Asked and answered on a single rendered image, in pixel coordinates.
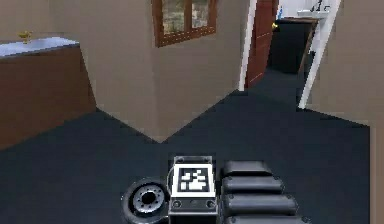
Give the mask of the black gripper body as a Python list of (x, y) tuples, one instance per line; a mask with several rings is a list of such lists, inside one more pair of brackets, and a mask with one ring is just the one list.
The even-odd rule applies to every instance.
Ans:
[(132, 183), (121, 194), (123, 224), (167, 224), (169, 194), (165, 181), (146, 177)]

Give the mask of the brown cabinet with grey top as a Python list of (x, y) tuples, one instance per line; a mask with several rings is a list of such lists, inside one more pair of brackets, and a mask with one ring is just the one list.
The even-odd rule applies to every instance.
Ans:
[(79, 42), (0, 44), (0, 151), (95, 110)]

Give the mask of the brown framed window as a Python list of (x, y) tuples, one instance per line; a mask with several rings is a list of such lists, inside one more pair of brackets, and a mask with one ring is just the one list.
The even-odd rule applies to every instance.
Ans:
[(155, 46), (173, 45), (216, 32), (218, 0), (151, 0)]

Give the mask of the red-brown room door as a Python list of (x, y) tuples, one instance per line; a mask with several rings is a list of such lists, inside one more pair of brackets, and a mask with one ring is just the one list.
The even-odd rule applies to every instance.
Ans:
[(245, 87), (256, 84), (264, 75), (268, 64), (279, 0), (257, 0), (251, 46), (249, 50)]

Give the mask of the small golden object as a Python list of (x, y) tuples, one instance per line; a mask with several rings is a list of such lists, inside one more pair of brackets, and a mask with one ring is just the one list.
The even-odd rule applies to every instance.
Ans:
[(27, 44), (30, 41), (30, 38), (32, 36), (32, 31), (19, 32), (18, 36), (22, 39), (24, 44)]

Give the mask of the white sink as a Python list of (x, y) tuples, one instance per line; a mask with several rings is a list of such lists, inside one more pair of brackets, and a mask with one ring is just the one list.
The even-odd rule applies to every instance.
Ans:
[(297, 16), (300, 18), (325, 19), (328, 15), (328, 11), (299, 10), (297, 12)]

